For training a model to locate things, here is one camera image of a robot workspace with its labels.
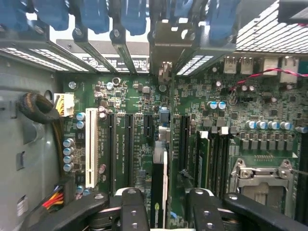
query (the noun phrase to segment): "gray metal panel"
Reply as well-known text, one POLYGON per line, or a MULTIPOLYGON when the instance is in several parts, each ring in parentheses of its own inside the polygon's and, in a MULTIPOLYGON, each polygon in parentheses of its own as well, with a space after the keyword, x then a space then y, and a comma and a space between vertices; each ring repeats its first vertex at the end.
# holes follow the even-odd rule
MULTIPOLYGON (((44 94, 59 91, 52 73, 0 58, 0 104, 15 102, 24 92, 44 94)), ((56 148, 51 126, 41 140, 23 145, 21 118, 11 119, 14 110, 0 111, 0 230, 14 230, 58 181, 56 148), (24 168, 16 170, 16 155, 25 152, 24 168), (28 212, 17 216, 17 203, 27 197, 28 212)))

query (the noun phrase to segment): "green circuit board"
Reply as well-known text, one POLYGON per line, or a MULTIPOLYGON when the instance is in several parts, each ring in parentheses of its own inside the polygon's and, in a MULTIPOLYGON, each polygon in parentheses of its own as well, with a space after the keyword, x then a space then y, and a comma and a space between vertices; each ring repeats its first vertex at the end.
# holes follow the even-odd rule
MULTIPOLYGON (((86 108, 97 108, 100 105, 107 107, 108 114, 114 115, 114 136, 112 145, 115 147, 116 159, 110 166, 110 139, 108 133, 108 120, 99 120, 98 124, 98 166, 106 165, 103 174, 99 174, 98 189, 114 194, 117 189, 128 186, 127 162, 125 161, 125 116, 130 114, 134 118, 133 130, 133 178, 132 187, 141 189, 145 194, 145 204, 150 213, 151 207, 151 172, 154 152, 154 141, 158 140, 159 122, 158 107, 167 107, 171 111, 171 141, 169 151, 169 197, 168 197, 168 228, 186 228, 184 219, 185 189, 196 187, 198 172, 197 159, 197 132, 211 130, 212 127, 226 126, 236 131, 228 143, 228 160, 226 163, 227 175, 233 169, 238 158, 245 160, 251 167, 278 167, 281 161, 288 159, 293 168, 297 168, 298 134, 295 126, 307 121, 307 81, 299 79, 292 85, 291 90, 282 89, 279 76, 268 76, 249 79, 245 84, 254 86, 253 91, 229 93, 225 89, 236 85, 247 75, 234 75, 223 73, 223 62, 204 71, 195 77, 175 77, 167 90, 161 92, 157 77, 150 76, 118 76, 120 84, 112 90, 106 84, 115 77, 113 75, 70 75, 64 80, 64 92, 74 94, 75 111, 73 118, 65 119, 65 138, 76 138, 76 114, 84 112, 86 108), (77 88, 71 90, 68 83, 74 81, 77 88), (144 93, 144 87, 149 87, 149 93, 144 93), (99 91, 104 95, 97 101, 94 92, 99 91), (276 102, 268 102, 266 95, 270 94, 276 102), (224 110, 211 109, 209 102, 224 102, 224 110), (152 115, 154 123, 153 137, 150 139, 143 135, 143 116, 152 115), (188 153, 185 159, 185 177, 180 172, 179 164, 181 155, 181 120, 187 116, 190 122, 188 135, 188 153), (290 130, 248 129, 246 122, 250 121, 288 121, 292 124, 290 130), (251 150, 243 148, 242 142, 252 141, 279 141, 288 142, 288 150, 269 151, 259 148, 251 150), (109 169, 114 167, 116 174, 112 178, 109 169)), ((74 171, 85 170, 85 148, 81 141, 77 143, 74 154, 74 171)))

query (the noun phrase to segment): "blue plastic clip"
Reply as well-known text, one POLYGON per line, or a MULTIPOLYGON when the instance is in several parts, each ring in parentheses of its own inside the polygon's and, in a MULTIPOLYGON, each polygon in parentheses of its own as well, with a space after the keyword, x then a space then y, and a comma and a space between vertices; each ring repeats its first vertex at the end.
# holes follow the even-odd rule
POLYGON ((224 45, 224 41, 232 35, 232 28, 236 19, 236 8, 240 0, 212 0, 209 5, 207 18, 210 24, 210 43, 224 45))
POLYGON ((81 22, 95 34, 109 31, 106 0, 83 0, 80 6, 81 22))
POLYGON ((56 31, 68 29, 68 6, 64 0, 32 0, 41 21, 56 31))
POLYGON ((0 25, 15 31, 27 31, 25 5, 20 0, 0 0, 0 25))
POLYGON ((143 35, 146 29, 146 0, 121 1, 121 23, 131 36, 143 35))

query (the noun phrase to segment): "white label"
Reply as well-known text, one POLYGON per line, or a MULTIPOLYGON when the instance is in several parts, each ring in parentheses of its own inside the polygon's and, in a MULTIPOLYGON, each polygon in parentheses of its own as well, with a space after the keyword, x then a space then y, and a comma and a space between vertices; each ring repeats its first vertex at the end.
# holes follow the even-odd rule
POLYGON ((28 198, 23 196, 17 203, 17 216, 20 217, 28 211, 28 198))

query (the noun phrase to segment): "screw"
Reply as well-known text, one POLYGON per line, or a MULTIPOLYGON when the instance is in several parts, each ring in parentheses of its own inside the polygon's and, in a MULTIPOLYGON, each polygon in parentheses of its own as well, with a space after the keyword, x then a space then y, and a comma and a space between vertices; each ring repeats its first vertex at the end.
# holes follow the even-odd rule
POLYGON ((229 198, 232 199, 232 200, 237 200, 237 195, 232 195, 231 194, 231 195, 229 195, 229 198))
POLYGON ((34 26, 34 30, 40 35, 44 33, 43 28, 39 26, 34 26))
POLYGON ((203 194, 203 191, 201 189, 196 189, 195 192, 200 194, 200 195, 203 194))
POLYGON ((96 194, 94 198, 95 198, 95 199, 103 199, 104 196, 101 195, 101 194, 96 194))
POLYGON ((120 32, 118 31, 118 29, 114 29, 114 35, 116 38, 120 36, 120 32))

